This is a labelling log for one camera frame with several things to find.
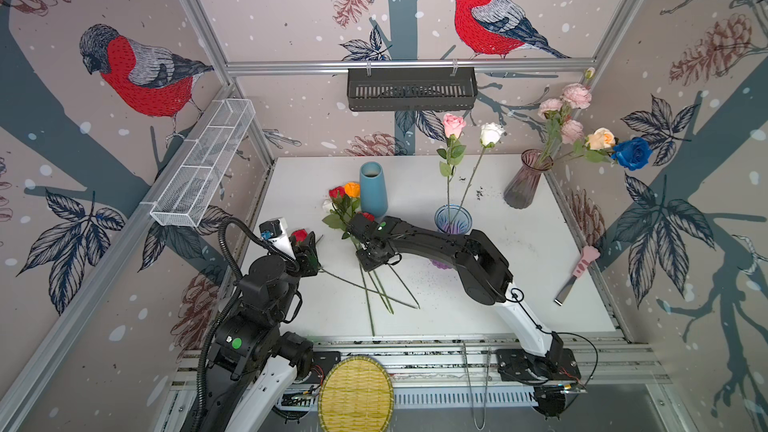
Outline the pink rose flower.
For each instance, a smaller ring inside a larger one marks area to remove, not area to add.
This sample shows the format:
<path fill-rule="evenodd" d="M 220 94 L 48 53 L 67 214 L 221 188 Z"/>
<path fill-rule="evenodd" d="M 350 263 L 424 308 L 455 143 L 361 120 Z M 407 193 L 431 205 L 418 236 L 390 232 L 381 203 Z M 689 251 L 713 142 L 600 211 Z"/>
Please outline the pink rose flower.
<path fill-rule="evenodd" d="M 446 141 L 445 146 L 438 149 L 437 153 L 441 158 L 439 164 L 440 173 L 446 180 L 446 209 L 449 209 L 451 205 L 451 182 L 456 168 L 462 162 L 466 151 L 466 146 L 461 142 L 466 121 L 462 117 L 446 113 L 441 122 Z"/>

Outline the dark red rose flower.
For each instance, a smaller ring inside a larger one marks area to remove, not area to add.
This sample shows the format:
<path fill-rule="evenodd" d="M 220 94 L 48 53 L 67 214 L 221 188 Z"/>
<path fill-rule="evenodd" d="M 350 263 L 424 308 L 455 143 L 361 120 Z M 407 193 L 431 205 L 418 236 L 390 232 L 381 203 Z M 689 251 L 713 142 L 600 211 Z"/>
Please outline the dark red rose flower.
<path fill-rule="evenodd" d="M 329 191 L 329 197 L 333 200 L 343 199 L 346 196 L 346 192 L 342 186 L 333 188 Z"/>

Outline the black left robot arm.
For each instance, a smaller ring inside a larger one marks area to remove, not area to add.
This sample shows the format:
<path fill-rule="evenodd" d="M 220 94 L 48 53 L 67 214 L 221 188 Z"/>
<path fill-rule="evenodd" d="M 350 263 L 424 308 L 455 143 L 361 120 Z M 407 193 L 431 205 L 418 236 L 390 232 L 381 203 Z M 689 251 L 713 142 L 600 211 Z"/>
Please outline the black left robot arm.
<path fill-rule="evenodd" d="M 240 228 L 266 255 L 243 271 L 226 233 Z M 313 366 L 313 344 L 281 332 L 300 311 L 299 282 L 319 273 L 314 234 L 288 234 L 281 219 L 252 231 L 235 217 L 224 218 L 218 241 L 235 276 L 233 295 L 206 333 L 196 373 L 196 395 L 184 431 L 257 431 L 278 399 Z"/>

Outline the cream peach rose stem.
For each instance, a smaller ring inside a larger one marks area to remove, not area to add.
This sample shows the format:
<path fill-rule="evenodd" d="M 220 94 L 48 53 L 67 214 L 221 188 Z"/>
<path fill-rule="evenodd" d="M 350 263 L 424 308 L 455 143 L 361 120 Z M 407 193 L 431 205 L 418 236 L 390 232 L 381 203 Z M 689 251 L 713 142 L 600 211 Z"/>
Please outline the cream peach rose stem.
<path fill-rule="evenodd" d="M 617 142 L 614 134 L 607 128 L 599 128 L 587 135 L 583 132 L 569 132 L 564 139 L 564 144 L 571 145 L 572 148 L 569 152 L 558 156 L 555 161 L 585 159 L 591 163 L 602 163 L 613 160 Z"/>

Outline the blue purple glass vase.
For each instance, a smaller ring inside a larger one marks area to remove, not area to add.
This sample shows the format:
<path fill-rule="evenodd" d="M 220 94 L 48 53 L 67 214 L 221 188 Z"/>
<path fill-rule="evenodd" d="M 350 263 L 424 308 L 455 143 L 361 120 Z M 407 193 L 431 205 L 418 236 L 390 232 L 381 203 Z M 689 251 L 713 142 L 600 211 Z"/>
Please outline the blue purple glass vase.
<path fill-rule="evenodd" d="M 453 235 L 466 235 L 473 226 L 469 211 L 455 204 L 441 206 L 435 213 L 434 222 L 438 231 Z"/>

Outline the blue rose flower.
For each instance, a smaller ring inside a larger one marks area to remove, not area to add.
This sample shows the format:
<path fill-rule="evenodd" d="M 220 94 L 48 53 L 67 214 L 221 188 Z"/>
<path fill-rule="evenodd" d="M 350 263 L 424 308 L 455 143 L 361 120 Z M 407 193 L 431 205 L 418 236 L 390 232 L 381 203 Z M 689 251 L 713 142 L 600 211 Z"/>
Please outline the blue rose flower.
<path fill-rule="evenodd" d="M 642 137 L 634 137 L 621 142 L 613 148 L 611 158 L 621 167 L 635 171 L 649 163 L 652 150 L 649 143 Z"/>

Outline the pink carnation flower stem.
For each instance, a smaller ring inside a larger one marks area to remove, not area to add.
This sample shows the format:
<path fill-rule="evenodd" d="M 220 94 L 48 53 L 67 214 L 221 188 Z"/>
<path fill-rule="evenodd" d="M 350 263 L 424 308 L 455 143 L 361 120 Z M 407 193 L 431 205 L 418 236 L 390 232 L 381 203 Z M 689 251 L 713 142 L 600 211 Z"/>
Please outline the pink carnation flower stem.
<path fill-rule="evenodd" d="M 583 125 L 570 119 L 565 122 L 561 128 L 561 140 L 563 144 L 574 144 L 584 137 Z"/>

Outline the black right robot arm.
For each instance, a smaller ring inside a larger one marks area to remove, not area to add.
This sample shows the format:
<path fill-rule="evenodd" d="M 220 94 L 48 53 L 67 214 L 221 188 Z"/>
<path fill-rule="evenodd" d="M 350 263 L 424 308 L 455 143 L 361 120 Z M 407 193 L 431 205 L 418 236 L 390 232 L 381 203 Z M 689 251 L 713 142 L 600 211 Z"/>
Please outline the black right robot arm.
<path fill-rule="evenodd" d="M 580 382 L 572 354 L 556 331 L 539 322 L 527 307 L 525 294 L 514 283 L 509 262 L 482 231 L 446 234 L 414 226 L 392 216 L 381 221 L 356 214 L 346 231 L 360 243 L 356 251 L 366 271 L 388 265 L 393 258 L 412 254 L 453 268 L 465 293 L 481 305 L 497 311 L 512 330 L 523 350 L 522 364 L 513 368 L 513 378 L 526 385 L 553 380 Z"/>

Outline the smoky pink glass vase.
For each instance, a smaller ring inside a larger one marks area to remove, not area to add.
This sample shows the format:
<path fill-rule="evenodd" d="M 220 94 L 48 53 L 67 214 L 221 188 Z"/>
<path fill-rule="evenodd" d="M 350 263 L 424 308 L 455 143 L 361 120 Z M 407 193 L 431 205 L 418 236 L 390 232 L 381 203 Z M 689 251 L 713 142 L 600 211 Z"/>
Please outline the smoky pink glass vase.
<path fill-rule="evenodd" d="M 551 157 L 538 149 L 526 150 L 521 155 L 522 165 L 507 185 L 503 198 L 514 209 L 529 207 L 534 199 L 542 175 L 553 166 Z"/>

